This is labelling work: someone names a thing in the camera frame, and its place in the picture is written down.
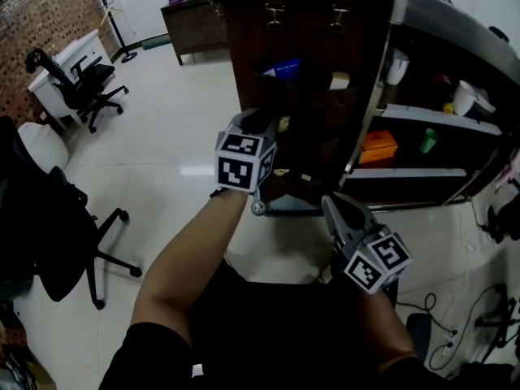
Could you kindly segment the dark grey floor pedal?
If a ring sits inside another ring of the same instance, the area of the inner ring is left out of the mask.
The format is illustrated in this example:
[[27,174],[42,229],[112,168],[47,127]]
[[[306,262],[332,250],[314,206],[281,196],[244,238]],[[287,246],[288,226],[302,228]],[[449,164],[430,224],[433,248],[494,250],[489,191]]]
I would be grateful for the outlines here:
[[406,320],[406,329],[411,335],[418,359],[424,363],[431,339],[431,317],[422,313],[410,314]]

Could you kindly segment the person's black clothing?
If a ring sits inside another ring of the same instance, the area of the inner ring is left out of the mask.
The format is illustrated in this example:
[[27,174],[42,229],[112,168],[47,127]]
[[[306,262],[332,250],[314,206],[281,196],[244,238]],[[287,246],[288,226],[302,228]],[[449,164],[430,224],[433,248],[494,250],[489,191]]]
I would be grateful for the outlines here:
[[222,262],[189,314],[190,340],[132,325],[99,390],[453,390],[376,347],[359,305],[344,281],[254,283]]

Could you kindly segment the person's right forearm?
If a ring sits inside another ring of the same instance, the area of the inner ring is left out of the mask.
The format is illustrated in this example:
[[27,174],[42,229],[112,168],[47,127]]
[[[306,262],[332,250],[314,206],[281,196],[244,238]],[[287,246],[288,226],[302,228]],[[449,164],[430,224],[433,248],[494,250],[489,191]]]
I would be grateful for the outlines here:
[[356,297],[359,348],[378,373],[405,358],[414,358],[413,342],[384,292],[359,292]]

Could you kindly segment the white bean bag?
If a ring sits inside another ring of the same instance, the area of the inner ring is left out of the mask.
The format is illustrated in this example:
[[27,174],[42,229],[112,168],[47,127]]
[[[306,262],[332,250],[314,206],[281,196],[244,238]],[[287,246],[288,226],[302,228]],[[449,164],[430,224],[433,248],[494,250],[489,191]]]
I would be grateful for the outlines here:
[[49,125],[27,122],[18,133],[35,163],[46,173],[54,167],[65,169],[69,162],[68,148],[61,136]]

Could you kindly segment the black tripod stand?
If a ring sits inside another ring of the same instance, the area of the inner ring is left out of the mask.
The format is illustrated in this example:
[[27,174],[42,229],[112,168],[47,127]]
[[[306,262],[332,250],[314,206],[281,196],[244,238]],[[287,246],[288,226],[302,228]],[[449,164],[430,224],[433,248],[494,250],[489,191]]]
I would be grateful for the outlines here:
[[[513,317],[517,301],[512,297],[509,298],[507,285],[505,283],[492,286],[492,290],[497,293],[500,298],[497,308],[474,321],[475,328],[496,329],[491,344],[480,361],[481,364],[484,364],[488,360],[495,349],[503,349],[509,342],[517,339],[520,335],[520,318],[516,319]],[[515,325],[518,325],[518,334],[509,338],[507,336],[508,330]]]

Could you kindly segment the white waste bin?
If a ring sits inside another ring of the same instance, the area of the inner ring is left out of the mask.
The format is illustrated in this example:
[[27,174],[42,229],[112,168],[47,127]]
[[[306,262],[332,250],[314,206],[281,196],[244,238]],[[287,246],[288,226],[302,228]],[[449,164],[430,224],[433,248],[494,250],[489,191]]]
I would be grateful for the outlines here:
[[388,85],[397,86],[403,79],[409,65],[410,58],[402,51],[394,50],[392,61],[386,76],[386,83]]

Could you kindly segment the white desk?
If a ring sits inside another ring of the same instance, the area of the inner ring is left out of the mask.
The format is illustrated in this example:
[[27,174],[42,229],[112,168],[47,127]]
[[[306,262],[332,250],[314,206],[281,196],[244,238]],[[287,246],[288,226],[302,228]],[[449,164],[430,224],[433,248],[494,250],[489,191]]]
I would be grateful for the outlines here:
[[[81,63],[82,67],[88,66],[98,57],[102,57],[101,64],[112,65],[110,57],[101,43],[97,29],[80,39],[73,40],[62,51],[53,55],[52,59],[72,82],[76,82],[77,77],[70,71],[70,68],[84,56],[86,59]],[[28,86],[28,91],[36,96],[48,115],[56,119],[62,128],[65,128],[62,118],[68,115],[80,126],[82,122],[77,111],[66,106],[62,94],[54,86],[54,83],[57,83],[57,80],[47,70],[43,70]]]

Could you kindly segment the white power strip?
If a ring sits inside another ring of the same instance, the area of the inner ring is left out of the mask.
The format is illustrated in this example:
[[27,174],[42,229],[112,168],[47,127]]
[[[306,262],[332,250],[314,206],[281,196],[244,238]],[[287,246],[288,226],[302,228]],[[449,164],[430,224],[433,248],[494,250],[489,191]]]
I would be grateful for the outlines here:
[[458,334],[458,331],[456,329],[454,329],[452,331],[445,331],[444,332],[445,342],[442,344],[442,347],[441,347],[441,349],[442,349],[442,352],[441,352],[442,357],[447,357],[452,352],[454,343],[455,343],[455,341],[457,339],[457,334]]

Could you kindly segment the black coat rack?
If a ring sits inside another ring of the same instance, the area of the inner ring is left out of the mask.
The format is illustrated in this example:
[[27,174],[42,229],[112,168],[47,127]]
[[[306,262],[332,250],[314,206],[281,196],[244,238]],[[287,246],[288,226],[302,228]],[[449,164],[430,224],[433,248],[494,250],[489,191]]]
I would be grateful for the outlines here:
[[112,31],[115,33],[117,41],[119,43],[119,52],[123,55],[121,58],[121,63],[128,63],[132,61],[136,56],[136,52],[132,52],[126,43],[119,31],[119,27],[115,22],[115,14],[122,13],[124,10],[113,7],[113,2],[108,2],[108,0],[101,0],[101,8],[104,11],[104,16],[102,18],[101,24],[108,22],[111,26]]

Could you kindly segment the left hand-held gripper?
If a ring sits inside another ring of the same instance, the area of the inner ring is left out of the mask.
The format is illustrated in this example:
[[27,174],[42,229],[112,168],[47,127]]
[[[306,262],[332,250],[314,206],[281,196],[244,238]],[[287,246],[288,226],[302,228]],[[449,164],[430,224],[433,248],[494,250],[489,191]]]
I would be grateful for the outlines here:
[[271,174],[277,145],[280,117],[268,124],[265,135],[252,135],[249,121],[260,111],[249,108],[232,117],[227,129],[220,132],[214,150],[214,175],[219,188],[255,193]]

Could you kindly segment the blue flat packet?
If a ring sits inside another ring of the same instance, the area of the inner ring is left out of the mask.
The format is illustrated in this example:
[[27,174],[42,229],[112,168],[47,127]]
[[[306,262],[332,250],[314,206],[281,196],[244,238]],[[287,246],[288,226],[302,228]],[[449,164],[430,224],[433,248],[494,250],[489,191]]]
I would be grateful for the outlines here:
[[295,81],[299,79],[300,71],[301,60],[299,58],[292,58],[269,66],[262,74],[280,80]]

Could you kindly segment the brown cardboard box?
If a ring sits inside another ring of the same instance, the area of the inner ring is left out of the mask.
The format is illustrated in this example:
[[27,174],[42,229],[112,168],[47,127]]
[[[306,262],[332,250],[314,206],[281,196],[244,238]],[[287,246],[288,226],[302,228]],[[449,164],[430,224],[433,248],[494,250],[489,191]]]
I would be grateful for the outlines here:
[[28,348],[17,318],[0,318],[0,390],[57,390],[55,381]]

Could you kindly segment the dark brown organizer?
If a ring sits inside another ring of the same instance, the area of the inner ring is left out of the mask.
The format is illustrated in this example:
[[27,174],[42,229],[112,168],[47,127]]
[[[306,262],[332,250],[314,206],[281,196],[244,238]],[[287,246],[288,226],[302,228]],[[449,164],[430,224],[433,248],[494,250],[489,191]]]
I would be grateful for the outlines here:
[[[387,41],[393,0],[221,0],[240,106],[269,117],[289,116],[278,134],[275,169],[260,188],[271,202],[289,195],[310,204],[338,188],[358,143]],[[265,4],[283,4],[284,27],[266,30]],[[332,7],[349,8],[344,33],[330,33]],[[269,66],[301,60],[300,77],[262,74]],[[350,76],[349,87],[330,90],[333,72]],[[301,174],[311,176],[305,181]]]

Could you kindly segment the dark wooden cabinet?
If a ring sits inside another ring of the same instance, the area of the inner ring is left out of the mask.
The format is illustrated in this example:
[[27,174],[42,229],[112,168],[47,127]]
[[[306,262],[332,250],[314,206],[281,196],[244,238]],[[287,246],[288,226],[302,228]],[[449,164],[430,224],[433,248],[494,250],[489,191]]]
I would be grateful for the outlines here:
[[180,66],[183,55],[228,48],[219,0],[184,0],[163,6],[161,12]]

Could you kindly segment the person's left forearm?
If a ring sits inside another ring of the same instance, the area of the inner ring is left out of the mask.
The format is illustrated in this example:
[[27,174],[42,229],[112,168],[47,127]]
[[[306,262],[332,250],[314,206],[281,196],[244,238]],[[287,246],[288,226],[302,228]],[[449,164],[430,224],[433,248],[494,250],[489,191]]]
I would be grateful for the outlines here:
[[247,200],[235,190],[212,197],[170,240],[145,274],[132,325],[158,324],[192,343],[189,313],[223,260]]

